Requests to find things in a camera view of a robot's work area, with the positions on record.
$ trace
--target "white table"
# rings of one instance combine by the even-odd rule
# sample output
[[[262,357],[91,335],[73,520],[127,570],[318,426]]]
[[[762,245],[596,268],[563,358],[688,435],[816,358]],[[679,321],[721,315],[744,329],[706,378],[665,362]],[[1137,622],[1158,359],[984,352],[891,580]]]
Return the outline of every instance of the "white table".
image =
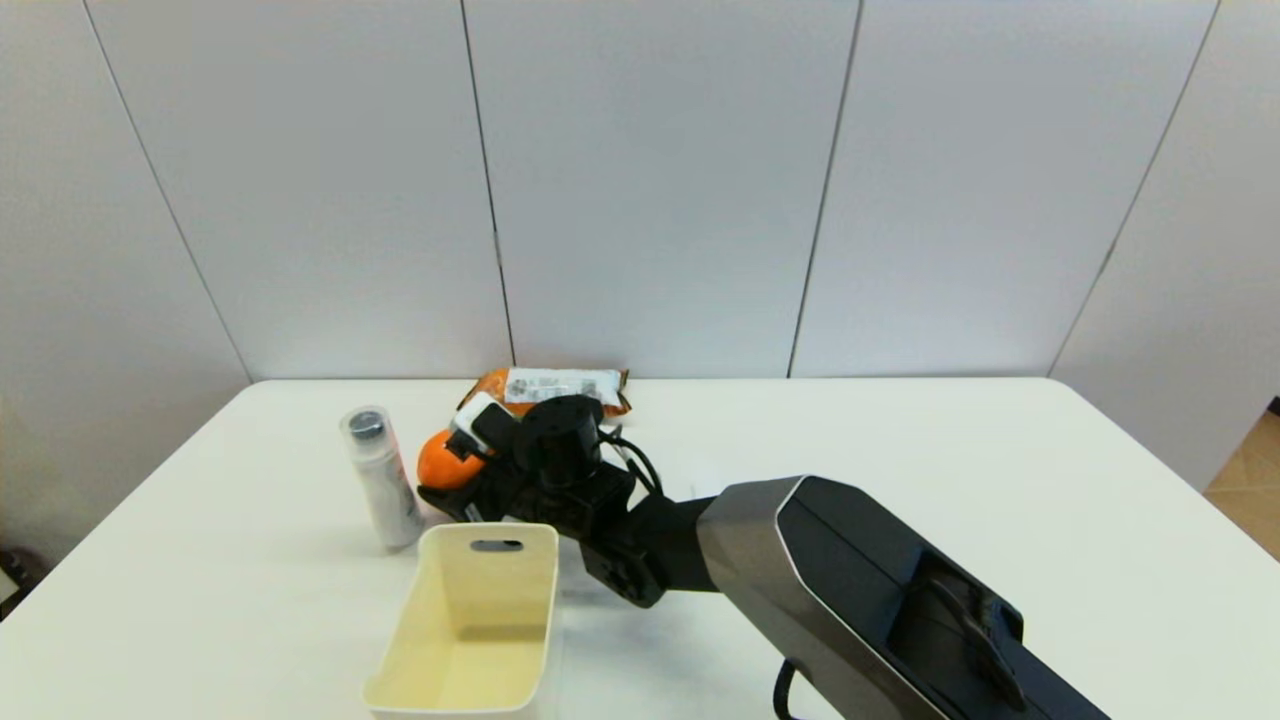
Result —
[[[408,588],[338,438],[406,456],[461,380],[269,382],[218,414],[0,624],[0,716],[366,717]],[[1014,602],[1116,720],[1280,717],[1280,565],[1043,379],[636,380],[626,434],[668,493],[815,473],[865,488]],[[573,550],[572,543],[566,543]],[[614,598],[566,553],[561,716],[772,717],[780,657],[723,598]],[[835,717],[797,679],[801,717]]]

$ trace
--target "bottle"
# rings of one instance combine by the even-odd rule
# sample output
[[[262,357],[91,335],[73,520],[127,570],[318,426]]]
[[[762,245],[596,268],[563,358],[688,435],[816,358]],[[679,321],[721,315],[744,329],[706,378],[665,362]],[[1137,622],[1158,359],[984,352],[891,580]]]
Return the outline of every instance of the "bottle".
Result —
[[[412,544],[422,534],[426,520],[419,512],[413,491],[404,477],[399,445],[387,410],[357,407],[343,416],[339,428],[347,439],[356,477],[365,488],[378,538],[393,551]]]

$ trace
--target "white wall panel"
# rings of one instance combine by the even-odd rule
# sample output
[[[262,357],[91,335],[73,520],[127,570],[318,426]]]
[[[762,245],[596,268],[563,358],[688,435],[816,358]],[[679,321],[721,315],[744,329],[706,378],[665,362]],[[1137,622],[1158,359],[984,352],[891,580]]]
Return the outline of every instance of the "white wall panel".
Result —
[[[1222,3],[1053,370],[1197,489],[1280,393],[1280,4]]]
[[[867,0],[794,372],[1044,374],[1212,0]]]
[[[90,8],[255,377],[509,364],[458,3]]]
[[[0,0],[0,542],[58,560],[247,378],[78,0]]]
[[[782,375],[855,0],[467,0],[516,356]]]

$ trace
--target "plastic bin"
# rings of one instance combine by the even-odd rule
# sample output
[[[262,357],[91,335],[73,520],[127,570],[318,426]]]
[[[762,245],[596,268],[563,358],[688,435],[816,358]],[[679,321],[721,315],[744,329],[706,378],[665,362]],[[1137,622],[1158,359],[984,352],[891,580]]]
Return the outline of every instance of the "plastic bin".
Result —
[[[553,717],[558,544],[550,525],[428,530],[396,635],[365,683],[374,716]]]

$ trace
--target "wooden floor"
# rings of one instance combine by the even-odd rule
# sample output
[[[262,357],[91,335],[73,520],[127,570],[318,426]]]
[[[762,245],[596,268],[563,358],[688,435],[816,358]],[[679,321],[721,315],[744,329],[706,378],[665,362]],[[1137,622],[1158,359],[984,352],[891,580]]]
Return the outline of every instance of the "wooden floor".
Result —
[[[1280,560],[1280,415],[1262,415],[1204,497]]]

